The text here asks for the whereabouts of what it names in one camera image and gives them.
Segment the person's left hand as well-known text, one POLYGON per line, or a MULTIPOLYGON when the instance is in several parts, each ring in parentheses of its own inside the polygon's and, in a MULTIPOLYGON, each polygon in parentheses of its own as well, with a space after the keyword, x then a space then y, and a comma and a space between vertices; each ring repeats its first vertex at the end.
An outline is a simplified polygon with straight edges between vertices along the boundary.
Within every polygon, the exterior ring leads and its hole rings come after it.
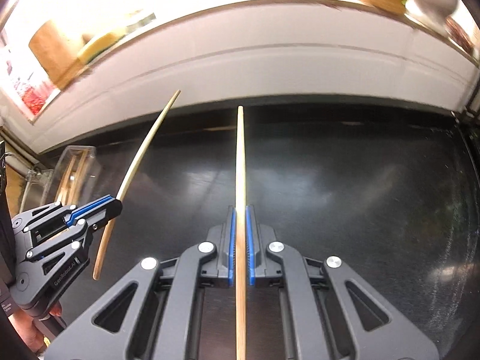
POLYGON ((36 355, 46 350, 45 335, 38 329, 33 318, 24 310, 18 309, 8 317, 22 342, 36 355))

